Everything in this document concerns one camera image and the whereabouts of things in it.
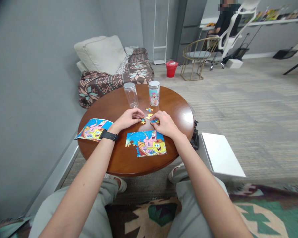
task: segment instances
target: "white box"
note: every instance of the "white box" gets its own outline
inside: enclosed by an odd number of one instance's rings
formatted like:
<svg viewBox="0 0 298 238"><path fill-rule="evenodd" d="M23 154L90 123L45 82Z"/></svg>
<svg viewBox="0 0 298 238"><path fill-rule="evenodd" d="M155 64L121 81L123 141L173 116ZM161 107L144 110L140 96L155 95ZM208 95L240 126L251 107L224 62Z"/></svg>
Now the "white box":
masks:
<svg viewBox="0 0 298 238"><path fill-rule="evenodd" d="M238 59L229 59L226 66L229 68L240 68L243 62Z"/></svg>
<svg viewBox="0 0 298 238"><path fill-rule="evenodd" d="M202 132L199 137L198 153L214 176L220 180L246 177L225 136Z"/></svg>

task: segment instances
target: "sofa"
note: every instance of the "sofa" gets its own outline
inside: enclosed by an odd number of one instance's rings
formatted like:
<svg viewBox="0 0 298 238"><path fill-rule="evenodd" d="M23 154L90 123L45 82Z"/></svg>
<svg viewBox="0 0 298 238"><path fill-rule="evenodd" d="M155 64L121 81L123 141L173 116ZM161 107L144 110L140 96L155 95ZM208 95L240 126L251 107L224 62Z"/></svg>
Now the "sofa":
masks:
<svg viewBox="0 0 298 238"><path fill-rule="evenodd" d="M82 72L78 84L79 103L88 109L105 94L121 88L124 83L148 84L154 72L145 48L127 54L118 36L94 37L74 45L81 59Z"/></svg>

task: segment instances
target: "white shelf rack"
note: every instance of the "white shelf rack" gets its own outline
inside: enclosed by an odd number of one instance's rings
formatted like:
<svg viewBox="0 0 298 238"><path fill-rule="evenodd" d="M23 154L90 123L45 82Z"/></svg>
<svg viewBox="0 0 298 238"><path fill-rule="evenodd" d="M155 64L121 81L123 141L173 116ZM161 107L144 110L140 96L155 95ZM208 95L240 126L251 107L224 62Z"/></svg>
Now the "white shelf rack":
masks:
<svg viewBox="0 0 298 238"><path fill-rule="evenodd" d="M167 37L168 37L168 20L169 20L169 4L168 0L168 12L167 12L167 30L166 30L166 45L165 46L155 46L155 33L156 33L156 11L157 11L157 0L155 3L155 23L153 28L153 64L165 64L166 63L166 54L167 54ZM155 60L155 49L165 49L165 58L162 60Z"/></svg>

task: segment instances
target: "cartoon image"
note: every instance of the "cartoon image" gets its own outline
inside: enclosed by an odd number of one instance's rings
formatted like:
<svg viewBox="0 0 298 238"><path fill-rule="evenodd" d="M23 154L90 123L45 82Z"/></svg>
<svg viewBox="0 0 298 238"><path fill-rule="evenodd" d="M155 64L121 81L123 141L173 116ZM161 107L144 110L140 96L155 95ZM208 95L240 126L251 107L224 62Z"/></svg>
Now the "cartoon image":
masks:
<svg viewBox="0 0 298 238"><path fill-rule="evenodd" d="M158 139L153 142L153 149L156 154L165 154L166 151L166 145L163 140Z"/></svg>
<svg viewBox="0 0 298 238"><path fill-rule="evenodd" d="M151 96L150 96L150 105L156 106L158 100L159 99L158 99L158 97L156 95L156 92L151 93Z"/></svg>
<svg viewBox="0 0 298 238"><path fill-rule="evenodd" d="M167 153L163 135L156 131L128 133L126 147L131 144L137 148L137 157Z"/></svg>
<svg viewBox="0 0 298 238"><path fill-rule="evenodd" d="M75 139L89 139L93 141L100 141L99 137L104 129L108 129L112 122L103 119L90 119L83 130Z"/></svg>

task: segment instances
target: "round wooden table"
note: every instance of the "round wooden table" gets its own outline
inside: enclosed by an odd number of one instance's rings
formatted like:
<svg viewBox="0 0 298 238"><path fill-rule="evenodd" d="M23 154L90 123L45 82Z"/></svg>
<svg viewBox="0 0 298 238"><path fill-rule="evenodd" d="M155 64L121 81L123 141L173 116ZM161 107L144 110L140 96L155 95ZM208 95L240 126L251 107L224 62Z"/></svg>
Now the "round wooden table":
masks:
<svg viewBox="0 0 298 238"><path fill-rule="evenodd" d="M156 113L157 111L166 111L175 124L178 126L189 140L191 140L194 131L193 113L189 104L175 91L160 87L160 103L157 107L149 104L149 89L147 84L136 85L139 108L147 116L148 113ZM152 108L153 112L146 111L146 108ZM124 89L116 89L95 102L84 114L80 121L78 131L92 118L106 119L115 122L127 109L130 109ZM151 131L154 127L150 124L150 120L146 120L145 124L137 123L119 133L119 138L115 142L115 146L111 155L107 173L117 176L139 176L152 173L170 164L178 156L173 141L164 136L167 154L156 156L137 157L137 149L134 146L125 147L127 133L137 131ZM88 159L98 142L79 139L79 148L85 159Z"/></svg>

